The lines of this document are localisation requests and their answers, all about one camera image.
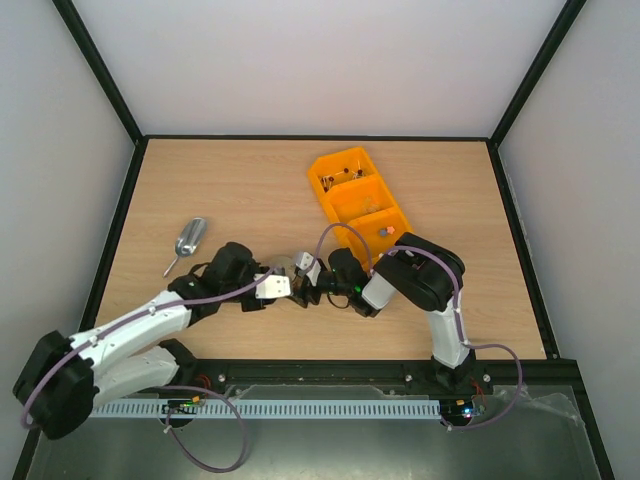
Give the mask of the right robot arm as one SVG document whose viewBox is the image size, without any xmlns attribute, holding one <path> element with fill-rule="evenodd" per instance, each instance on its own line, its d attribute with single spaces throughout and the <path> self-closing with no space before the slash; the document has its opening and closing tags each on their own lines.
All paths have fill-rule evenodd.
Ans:
<svg viewBox="0 0 640 480">
<path fill-rule="evenodd" d="M 463 261 L 453 252 L 405 232 L 368 274 L 348 248 L 333 251 L 325 265 L 309 252 L 293 259 L 291 299 L 302 307 L 325 296 L 346 299 L 346 308 L 375 317 L 400 293 L 427 315 L 432 338 L 429 379 L 455 392 L 471 379 L 475 355 L 465 345 L 457 311 L 463 287 Z"/>
</svg>

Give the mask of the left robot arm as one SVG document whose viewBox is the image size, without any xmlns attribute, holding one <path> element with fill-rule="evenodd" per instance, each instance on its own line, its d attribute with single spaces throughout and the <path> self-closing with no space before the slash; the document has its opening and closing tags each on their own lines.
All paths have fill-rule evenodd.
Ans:
<svg viewBox="0 0 640 480">
<path fill-rule="evenodd" d="M 229 242 L 133 311 L 71 336 L 57 330 L 42 336 L 13 387 L 23 406 L 20 423 L 60 439 L 112 400 L 188 382 L 195 358 L 173 334 L 216 314 L 225 302 L 250 312 L 289 293 L 287 277 Z"/>
</svg>

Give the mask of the metal scoop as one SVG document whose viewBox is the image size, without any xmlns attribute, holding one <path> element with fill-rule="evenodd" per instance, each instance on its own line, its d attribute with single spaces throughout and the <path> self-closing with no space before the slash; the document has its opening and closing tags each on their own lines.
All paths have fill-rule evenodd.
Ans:
<svg viewBox="0 0 640 480">
<path fill-rule="evenodd" d="M 180 259 L 189 257 L 196 252 L 206 233 L 207 227 L 208 222 L 202 217 L 195 217 L 184 226 L 174 245 L 175 257 L 163 272 L 163 278 L 169 275 Z"/>
</svg>

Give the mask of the yellow star candy bin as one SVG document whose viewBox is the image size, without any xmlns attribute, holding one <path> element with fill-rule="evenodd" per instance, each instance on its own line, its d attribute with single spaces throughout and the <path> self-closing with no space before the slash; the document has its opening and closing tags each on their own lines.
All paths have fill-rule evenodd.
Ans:
<svg viewBox="0 0 640 480">
<path fill-rule="evenodd" d="M 360 234 L 369 250 L 353 231 L 345 227 L 337 229 L 338 241 L 342 247 L 351 250 L 363 267 L 369 266 L 369 258 L 376 262 L 379 255 L 393 246 L 404 233 L 413 232 L 404 213 L 396 207 L 360 217 L 347 225 Z"/>
</svg>

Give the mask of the yellow lollipop bin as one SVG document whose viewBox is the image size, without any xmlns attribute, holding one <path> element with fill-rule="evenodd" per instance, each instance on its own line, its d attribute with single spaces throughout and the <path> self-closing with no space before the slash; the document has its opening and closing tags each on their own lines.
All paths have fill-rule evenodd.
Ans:
<svg viewBox="0 0 640 480">
<path fill-rule="evenodd" d="M 320 196 L 333 187 L 374 174 L 378 169 L 361 146 L 320 156 L 307 170 L 311 185 Z"/>
</svg>

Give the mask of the gold jar lid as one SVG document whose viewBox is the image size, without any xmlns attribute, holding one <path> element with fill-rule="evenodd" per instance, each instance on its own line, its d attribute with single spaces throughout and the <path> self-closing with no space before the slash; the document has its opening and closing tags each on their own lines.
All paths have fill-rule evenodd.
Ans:
<svg viewBox="0 0 640 480">
<path fill-rule="evenodd" d="M 289 256 L 275 256 L 269 260 L 269 266 L 274 269 L 276 275 L 287 276 L 290 282 L 296 278 L 296 264 Z"/>
</svg>

